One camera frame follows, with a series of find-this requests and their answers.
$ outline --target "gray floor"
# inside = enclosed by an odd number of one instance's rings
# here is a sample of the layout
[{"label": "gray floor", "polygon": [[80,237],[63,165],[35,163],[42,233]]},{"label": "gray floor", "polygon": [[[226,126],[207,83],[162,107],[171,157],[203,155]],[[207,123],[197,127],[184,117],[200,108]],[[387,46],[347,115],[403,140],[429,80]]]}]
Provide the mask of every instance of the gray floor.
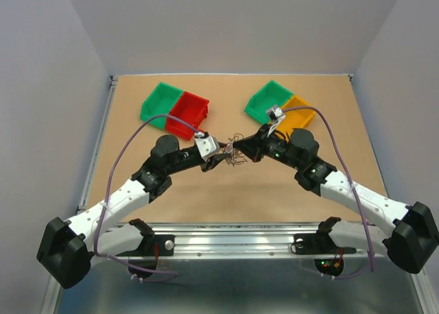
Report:
[{"label": "gray floor", "polygon": [[[345,271],[366,262],[346,259]],[[116,263],[98,265],[64,291],[59,313],[422,313],[409,274],[383,258],[377,271],[331,281],[301,267],[309,259],[167,261],[181,277],[167,284],[131,281]]]}]

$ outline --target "table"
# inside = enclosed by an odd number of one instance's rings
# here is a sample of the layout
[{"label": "table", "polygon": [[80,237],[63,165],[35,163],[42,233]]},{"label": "table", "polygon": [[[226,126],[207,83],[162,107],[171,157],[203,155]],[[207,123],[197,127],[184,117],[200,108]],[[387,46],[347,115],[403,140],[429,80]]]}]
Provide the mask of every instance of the table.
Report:
[{"label": "table", "polygon": [[[319,108],[354,179],[385,193],[375,156],[347,75],[125,75],[117,80],[86,206],[103,197],[108,173],[121,148],[141,125],[141,104],[159,82],[209,99],[209,115],[200,126],[218,141],[234,133],[254,134],[259,124],[244,108],[249,98],[274,80]],[[320,143],[319,155],[340,168],[328,132],[316,117],[308,127]],[[117,167],[112,192],[138,170],[164,131],[146,126],[133,140]],[[192,142],[180,140],[180,148]],[[351,221],[359,216],[343,206],[304,191],[295,170],[269,158],[232,167],[220,164],[208,173],[198,168],[172,176],[164,195],[124,221],[140,218],[161,222],[322,221],[330,216]]]}]

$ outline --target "yellow bin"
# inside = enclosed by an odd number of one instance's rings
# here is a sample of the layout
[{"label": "yellow bin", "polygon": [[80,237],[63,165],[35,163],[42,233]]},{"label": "yellow bin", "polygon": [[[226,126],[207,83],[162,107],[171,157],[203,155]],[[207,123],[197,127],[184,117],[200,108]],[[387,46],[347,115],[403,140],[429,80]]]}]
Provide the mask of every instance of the yellow bin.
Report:
[{"label": "yellow bin", "polygon": [[[310,106],[305,100],[297,95],[294,95],[285,104],[283,104],[282,109],[298,107],[298,106]],[[316,112],[313,110],[293,110],[291,112],[285,113],[285,118],[278,125],[277,130],[283,134],[291,134],[293,129],[304,129],[306,128],[314,119]]]}]

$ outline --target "white wall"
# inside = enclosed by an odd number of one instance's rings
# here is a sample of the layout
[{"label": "white wall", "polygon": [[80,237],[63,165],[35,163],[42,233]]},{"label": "white wall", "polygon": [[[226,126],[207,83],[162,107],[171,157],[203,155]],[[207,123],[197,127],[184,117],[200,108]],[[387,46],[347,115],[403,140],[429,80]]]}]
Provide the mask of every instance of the white wall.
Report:
[{"label": "white wall", "polygon": [[[439,0],[398,0],[353,84],[389,194],[439,224]],[[439,250],[427,264],[439,295]]]},{"label": "white wall", "polygon": [[69,0],[0,0],[0,30],[0,312],[39,313],[39,241],[78,205],[108,74]]},{"label": "white wall", "polygon": [[71,0],[130,73],[350,73],[396,0]]}]

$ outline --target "tabletop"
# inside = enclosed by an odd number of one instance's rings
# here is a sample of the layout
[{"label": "tabletop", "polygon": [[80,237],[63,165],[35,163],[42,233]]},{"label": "tabletop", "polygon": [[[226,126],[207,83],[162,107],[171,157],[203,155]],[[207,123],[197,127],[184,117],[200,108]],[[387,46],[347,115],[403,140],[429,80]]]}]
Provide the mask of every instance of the tabletop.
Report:
[{"label": "tabletop", "polygon": [[[385,194],[375,156],[347,75],[124,75],[117,81],[86,206],[102,200],[108,174],[121,148],[142,124],[141,105],[159,82],[208,99],[201,128],[228,142],[235,133],[254,134],[260,125],[244,108],[267,82],[274,80],[320,109],[356,182]],[[328,131],[319,116],[307,128],[319,142],[319,156],[341,169]],[[146,126],[132,141],[116,169],[111,191],[139,169],[163,130]],[[193,145],[180,139],[180,148]],[[222,162],[202,173],[193,168],[173,175],[172,186],[150,205],[124,221],[281,222],[323,221],[330,216],[359,220],[353,211],[303,190],[295,170],[270,158],[232,167]]]}]

